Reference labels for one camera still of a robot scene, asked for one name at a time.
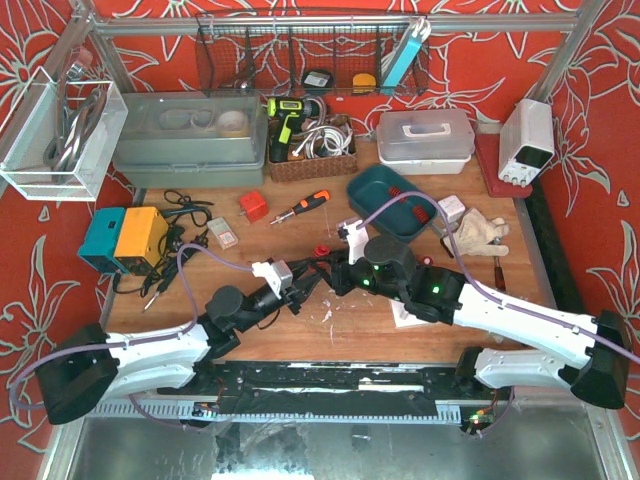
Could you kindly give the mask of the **orange black screwdriver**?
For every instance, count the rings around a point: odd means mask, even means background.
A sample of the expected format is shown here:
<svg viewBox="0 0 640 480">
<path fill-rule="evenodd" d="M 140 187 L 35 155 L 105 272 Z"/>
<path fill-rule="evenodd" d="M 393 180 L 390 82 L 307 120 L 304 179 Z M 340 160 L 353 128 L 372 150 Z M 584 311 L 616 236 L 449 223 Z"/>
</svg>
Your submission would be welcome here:
<svg viewBox="0 0 640 480">
<path fill-rule="evenodd" d="M 297 204 L 288 209 L 287 211 L 277 215 L 271 222 L 271 225 L 280 224 L 285 220 L 298 216 L 307 212 L 310 212 L 326 202 L 330 200 L 330 193 L 327 190 L 321 190 L 315 192 L 303 199 L 301 199 Z"/>
</svg>

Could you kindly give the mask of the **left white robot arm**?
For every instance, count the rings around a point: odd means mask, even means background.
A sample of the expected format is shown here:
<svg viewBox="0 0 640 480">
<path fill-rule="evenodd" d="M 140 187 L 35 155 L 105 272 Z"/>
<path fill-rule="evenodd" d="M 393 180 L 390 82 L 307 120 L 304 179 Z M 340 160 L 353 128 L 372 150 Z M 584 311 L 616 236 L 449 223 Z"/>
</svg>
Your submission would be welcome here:
<svg viewBox="0 0 640 480">
<path fill-rule="evenodd" d="M 35 368 L 49 423 L 70 423 L 106 399 L 185 387 L 206 363 L 235 349 L 240 333 L 282 308 L 298 313 L 320 281 L 331 281 L 335 263 L 329 255 L 255 263 L 251 273 L 264 279 L 262 287 L 246 295 L 222 286 L 203 312 L 177 327 L 135 334 L 108 333 L 98 323 L 78 329 Z"/>
</svg>

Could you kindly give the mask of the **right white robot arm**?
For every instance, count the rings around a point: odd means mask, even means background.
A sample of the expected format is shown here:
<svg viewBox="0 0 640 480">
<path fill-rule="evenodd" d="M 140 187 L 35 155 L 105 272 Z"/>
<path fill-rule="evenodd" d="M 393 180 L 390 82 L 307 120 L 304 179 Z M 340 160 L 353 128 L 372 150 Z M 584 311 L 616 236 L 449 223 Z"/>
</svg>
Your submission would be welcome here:
<svg viewBox="0 0 640 480">
<path fill-rule="evenodd" d="M 591 405 L 618 410 L 625 404 L 631 346 L 621 317 L 543 307 L 489 288 L 461 272 L 424 265 L 408 245 L 388 235 L 352 250 L 313 259 L 338 295 L 362 288 L 395 301 L 420 322 L 484 330 L 523 344 L 499 351 L 473 347 L 460 357 L 465 375 L 500 389 L 559 387 Z"/>
</svg>

